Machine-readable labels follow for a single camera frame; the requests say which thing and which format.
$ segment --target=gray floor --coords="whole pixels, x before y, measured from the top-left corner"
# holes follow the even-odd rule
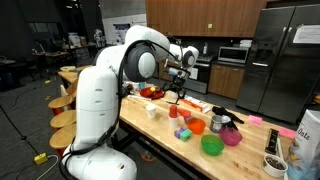
[[[28,140],[35,146],[40,153],[47,155],[57,154],[55,150],[50,148],[49,139],[54,133],[49,122],[53,117],[51,110],[48,108],[50,100],[60,96],[59,85],[61,80],[58,76],[51,76],[51,83],[45,84],[45,79],[37,79],[32,82],[31,78],[24,77],[21,79],[25,86],[0,92],[0,104],[6,110],[8,116],[21,131],[28,137]],[[150,81],[154,84],[161,84],[157,79]],[[202,95],[196,92],[188,91],[187,93],[197,99],[224,106],[225,108],[239,111],[243,114],[253,114],[252,112],[239,109],[235,106],[235,100],[224,98],[214,94]],[[296,125],[289,125],[279,122],[272,118],[263,117],[265,121],[285,126],[290,129],[296,129]],[[14,179],[18,173],[12,173],[8,176],[1,177],[3,174],[17,171],[33,161],[35,152],[27,145],[26,142],[20,140],[19,134],[14,130],[4,114],[0,112],[0,132],[1,132],[1,151],[0,151],[0,179]],[[125,133],[119,130],[119,136]],[[144,162],[140,158],[139,152],[143,151],[137,144],[132,144],[124,150],[128,153],[137,164],[137,179],[182,179],[173,170],[168,168],[161,161]],[[23,171],[19,179],[36,179],[45,172],[52,164],[54,159],[50,159],[42,165],[34,165]],[[58,166],[55,166],[43,179],[62,179]]]

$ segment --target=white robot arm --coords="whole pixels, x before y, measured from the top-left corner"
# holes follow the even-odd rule
[[[166,58],[188,70],[199,52],[193,47],[170,45],[153,29],[133,26],[127,31],[124,45],[99,53],[96,65],[80,73],[76,138],[66,149],[60,170],[66,179],[135,179],[135,163],[106,145],[118,127],[123,79],[144,82],[152,77],[156,61]]]

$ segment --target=kitchen counter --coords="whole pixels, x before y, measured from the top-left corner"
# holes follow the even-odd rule
[[[245,68],[245,64],[239,64],[239,63],[232,63],[232,62],[223,62],[223,61],[212,61],[212,65],[221,65],[221,66],[230,66],[230,67],[238,67],[238,68]]]

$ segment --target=power strip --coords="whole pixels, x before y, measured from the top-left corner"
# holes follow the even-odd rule
[[[277,139],[278,139],[279,131],[270,129],[269,138],[267,142],[267,147],[265,151],[269,154],[275,155],[277,153]]]

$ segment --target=oven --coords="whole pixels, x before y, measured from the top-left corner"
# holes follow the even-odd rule
[[[184,83],[185,88],[207,94],[213,58],[213,55],[201,55],[198,57],[189,78]]]

